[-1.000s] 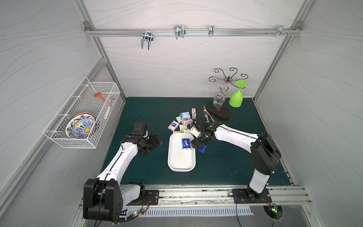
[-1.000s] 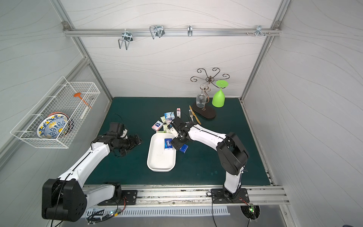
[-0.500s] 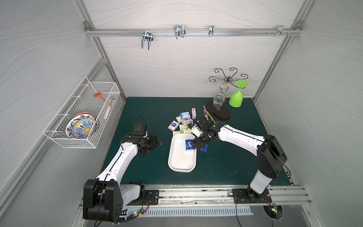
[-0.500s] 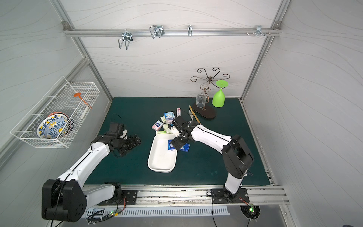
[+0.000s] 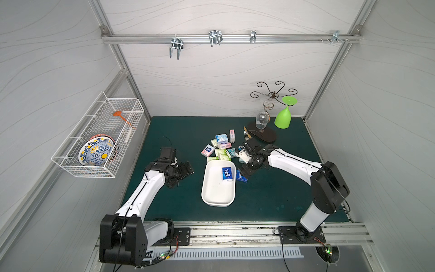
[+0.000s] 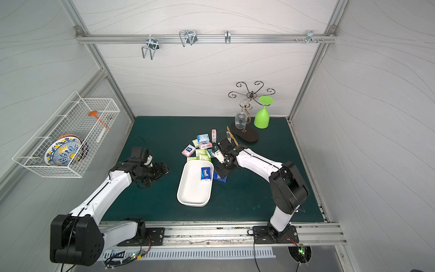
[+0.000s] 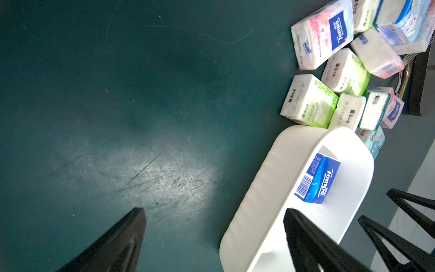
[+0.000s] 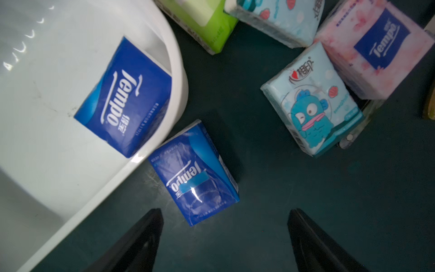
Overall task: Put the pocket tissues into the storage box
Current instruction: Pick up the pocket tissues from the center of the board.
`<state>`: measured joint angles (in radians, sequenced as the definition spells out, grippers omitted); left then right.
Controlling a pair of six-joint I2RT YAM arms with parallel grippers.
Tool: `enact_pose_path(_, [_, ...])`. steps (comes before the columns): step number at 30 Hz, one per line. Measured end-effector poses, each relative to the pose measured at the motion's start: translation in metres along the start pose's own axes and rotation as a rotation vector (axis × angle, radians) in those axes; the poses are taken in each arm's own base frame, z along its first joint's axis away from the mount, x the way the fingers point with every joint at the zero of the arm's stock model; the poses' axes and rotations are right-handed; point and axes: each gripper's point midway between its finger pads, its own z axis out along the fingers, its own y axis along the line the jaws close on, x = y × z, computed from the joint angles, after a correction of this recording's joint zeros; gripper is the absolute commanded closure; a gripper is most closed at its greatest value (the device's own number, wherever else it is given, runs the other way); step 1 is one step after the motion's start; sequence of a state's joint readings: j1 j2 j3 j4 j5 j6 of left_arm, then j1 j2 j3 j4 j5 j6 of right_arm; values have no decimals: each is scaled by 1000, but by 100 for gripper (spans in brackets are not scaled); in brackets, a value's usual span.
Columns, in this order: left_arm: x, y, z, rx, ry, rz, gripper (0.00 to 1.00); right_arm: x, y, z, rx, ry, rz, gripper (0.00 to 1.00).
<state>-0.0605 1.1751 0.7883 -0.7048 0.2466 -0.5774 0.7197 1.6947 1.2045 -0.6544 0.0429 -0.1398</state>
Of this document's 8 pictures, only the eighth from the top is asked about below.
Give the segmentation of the teal cartoon tissue pack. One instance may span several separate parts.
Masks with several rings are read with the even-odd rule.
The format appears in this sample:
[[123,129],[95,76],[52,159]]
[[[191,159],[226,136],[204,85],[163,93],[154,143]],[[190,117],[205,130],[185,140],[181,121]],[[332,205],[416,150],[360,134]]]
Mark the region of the teal cartoon tissue pack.
[[325,153],[364,120],[320,42],[263,84],[261,91],[311,157]]

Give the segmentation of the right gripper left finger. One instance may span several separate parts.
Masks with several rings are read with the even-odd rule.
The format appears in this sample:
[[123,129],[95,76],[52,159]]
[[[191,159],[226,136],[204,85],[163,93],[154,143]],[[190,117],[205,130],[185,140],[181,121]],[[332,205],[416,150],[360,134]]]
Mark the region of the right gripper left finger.
[[151,272],[163,225],[162,211],[151,209],[85,271]]

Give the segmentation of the white oval storage box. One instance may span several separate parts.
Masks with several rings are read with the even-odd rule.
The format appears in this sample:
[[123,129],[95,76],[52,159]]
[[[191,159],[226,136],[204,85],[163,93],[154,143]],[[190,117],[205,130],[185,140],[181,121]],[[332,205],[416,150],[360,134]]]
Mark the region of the white oval storage box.
[[[123,37],[173,81],[160,126],[130,159],[74,118]],[[1,270],[43,260],[166,139],[188,93],[154,1],[2,1]]]

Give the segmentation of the dark blue Tempo tissue pack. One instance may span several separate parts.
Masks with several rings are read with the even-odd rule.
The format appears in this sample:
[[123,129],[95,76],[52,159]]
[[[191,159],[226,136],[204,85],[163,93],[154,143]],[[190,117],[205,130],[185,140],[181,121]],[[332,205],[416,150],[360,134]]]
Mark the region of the dark blue Tempo tissue pack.
[[170,72],[124,37],[74,118],[130,158],[162,122],[171,88]]

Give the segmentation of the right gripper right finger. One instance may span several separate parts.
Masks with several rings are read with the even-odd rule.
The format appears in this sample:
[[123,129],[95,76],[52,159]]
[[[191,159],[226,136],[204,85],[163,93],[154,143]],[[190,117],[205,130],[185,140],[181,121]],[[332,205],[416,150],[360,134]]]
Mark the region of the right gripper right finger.
[[299,272],[367,272],[303,210],[292,209],[287,222]]

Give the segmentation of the pink Tempo tissue pack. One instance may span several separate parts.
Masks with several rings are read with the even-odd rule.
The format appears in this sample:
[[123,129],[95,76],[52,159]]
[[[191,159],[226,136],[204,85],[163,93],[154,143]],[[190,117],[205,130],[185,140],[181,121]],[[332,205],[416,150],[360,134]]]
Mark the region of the pink Tempo tissue pack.
[[364,100],[386,100],[435,43],[389,1],[340,1],[315,40]]

